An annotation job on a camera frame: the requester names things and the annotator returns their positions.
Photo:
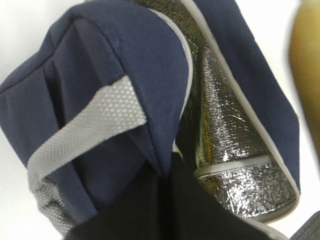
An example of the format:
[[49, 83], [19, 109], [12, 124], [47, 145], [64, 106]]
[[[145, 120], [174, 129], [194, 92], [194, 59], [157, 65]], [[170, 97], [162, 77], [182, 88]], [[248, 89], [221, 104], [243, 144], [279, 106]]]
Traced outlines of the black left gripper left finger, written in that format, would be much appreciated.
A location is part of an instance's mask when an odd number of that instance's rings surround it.
[[177, 153], [160, 178], [145, 165], [108, 207], [73, 227], [67, 240], [250, 240], [251, 226], [228, 213]]

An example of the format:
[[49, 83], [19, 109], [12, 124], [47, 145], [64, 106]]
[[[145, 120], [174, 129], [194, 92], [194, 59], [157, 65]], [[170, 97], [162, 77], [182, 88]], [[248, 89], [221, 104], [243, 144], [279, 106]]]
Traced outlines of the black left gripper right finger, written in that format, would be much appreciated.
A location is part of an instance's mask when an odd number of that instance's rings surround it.
[[314, 213], [290, 239], [320, 240], [320, 212]]

